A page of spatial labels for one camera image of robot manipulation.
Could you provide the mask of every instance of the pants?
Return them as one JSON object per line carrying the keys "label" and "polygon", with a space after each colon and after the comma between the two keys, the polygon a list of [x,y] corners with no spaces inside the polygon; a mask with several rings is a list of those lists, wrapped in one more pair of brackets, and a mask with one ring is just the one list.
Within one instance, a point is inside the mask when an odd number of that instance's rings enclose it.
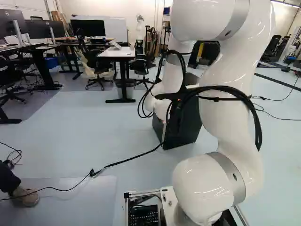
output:
{"label": "pants", "polygon": [[6,164],[0,161],[0,190],[12,194],[20,183],[21,180],[13,174]]}

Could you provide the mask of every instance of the floor mat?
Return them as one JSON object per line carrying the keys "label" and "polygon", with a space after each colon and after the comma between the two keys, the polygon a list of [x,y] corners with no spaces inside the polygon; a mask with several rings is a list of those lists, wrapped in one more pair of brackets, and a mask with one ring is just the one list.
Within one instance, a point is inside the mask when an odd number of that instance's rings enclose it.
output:
{"label": "floor mat", "polygon": [[[23,179],[25,188],[53,186],[69,189],[82,178]],[[39,203],[33,208],[20,206],[18,201],[0,202],[0,225],[10,226],[111,226],[114,216],[116,177],[88,178],[74,190],[39,192]]]}

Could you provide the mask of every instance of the laptop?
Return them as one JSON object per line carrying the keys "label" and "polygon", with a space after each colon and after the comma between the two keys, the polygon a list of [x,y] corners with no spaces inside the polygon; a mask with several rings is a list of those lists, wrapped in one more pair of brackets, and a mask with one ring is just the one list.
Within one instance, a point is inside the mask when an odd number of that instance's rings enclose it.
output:
{"label": "laptop", "polygon": [[110,44],[113,45],[109,48],[109,50],[121,50],[122,47],[121,45],[119,45],[117,42],[115,42],[114,40],[113,41],[110,41]]}

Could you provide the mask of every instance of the person's leg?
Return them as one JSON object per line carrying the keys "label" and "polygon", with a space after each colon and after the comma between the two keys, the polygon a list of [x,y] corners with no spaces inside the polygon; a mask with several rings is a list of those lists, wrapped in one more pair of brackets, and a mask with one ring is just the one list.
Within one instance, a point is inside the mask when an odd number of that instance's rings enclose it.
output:
{"label": "person's leg", "polygon": [[13,174],[6,164],[0,161],[0,190],[12,195],[20,183],[21,180]]}
{"label": "person's leg", "polygon": [[0,161],[0,190],[20,200],[23,205],[32,207],[39,201],[39,196],[32,189],[23,189],[21,180],[16,177],[6,164]]}

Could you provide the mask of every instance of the whiteboard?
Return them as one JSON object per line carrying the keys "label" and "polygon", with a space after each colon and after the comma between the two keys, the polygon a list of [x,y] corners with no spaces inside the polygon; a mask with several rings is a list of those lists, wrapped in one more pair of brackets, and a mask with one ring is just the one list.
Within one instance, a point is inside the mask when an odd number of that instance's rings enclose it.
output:
{"label": "whiteboard", "polygon": [[103,20],[105,36],[117,42],[127,41],[127,20],[123,17],[72,15],[71,20]]}

